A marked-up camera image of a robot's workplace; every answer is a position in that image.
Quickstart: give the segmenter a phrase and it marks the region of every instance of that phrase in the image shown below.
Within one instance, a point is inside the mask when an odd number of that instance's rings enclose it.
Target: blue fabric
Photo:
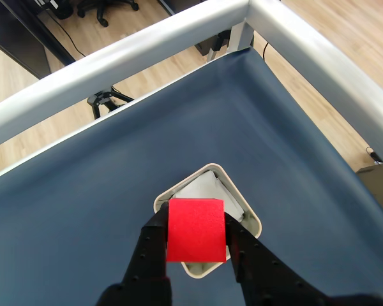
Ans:
[[[162,192],[222,165],[262,241],[328,295],[383,294],[383,211],[256,51],[233,53],[0,177],[0,305],[94,305]],[[242,305],[230,262],[169,263],[176,305]]]

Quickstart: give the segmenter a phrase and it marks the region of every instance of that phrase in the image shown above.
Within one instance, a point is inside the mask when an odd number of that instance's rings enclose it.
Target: black cabinet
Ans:
[[[0,49],[37,78],[51,73],[42,44],[1,2]]]

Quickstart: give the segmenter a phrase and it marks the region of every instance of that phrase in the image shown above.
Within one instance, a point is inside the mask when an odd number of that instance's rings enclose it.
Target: black tripod stand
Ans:
[[[100,105],[105,105],[110,112],[124,105],[124,104],[122,105],[115,104],[113,100],[111,99],[111,97],[120,99],[127,103],[133,101],[132,98],[125,96],[124,94],[120,92],[117,92],[114,88],[112,88],[112,86],[108,87],[107,89],[103,91],[97,92],[96,94],[94,94],[93,96],[90,96],[87,99],[87,103],[91,105],[92,107],[92,111],[94,113],[95,119],[98,119],[101,117]]]

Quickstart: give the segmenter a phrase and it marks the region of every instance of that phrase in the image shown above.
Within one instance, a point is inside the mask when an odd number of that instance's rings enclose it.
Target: white metal frame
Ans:
[[[0,103],[0,144],[103,88],[230,28],[230,52],[247,47],[253,30],[257,31],[383,159],[383,90],[277,0],[208,0],[47,76]]]

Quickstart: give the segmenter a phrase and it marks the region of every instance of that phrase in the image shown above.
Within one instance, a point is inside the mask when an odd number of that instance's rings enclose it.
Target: red foam block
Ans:
[[[167,261],[225,262],[224,202],[171,199]]]

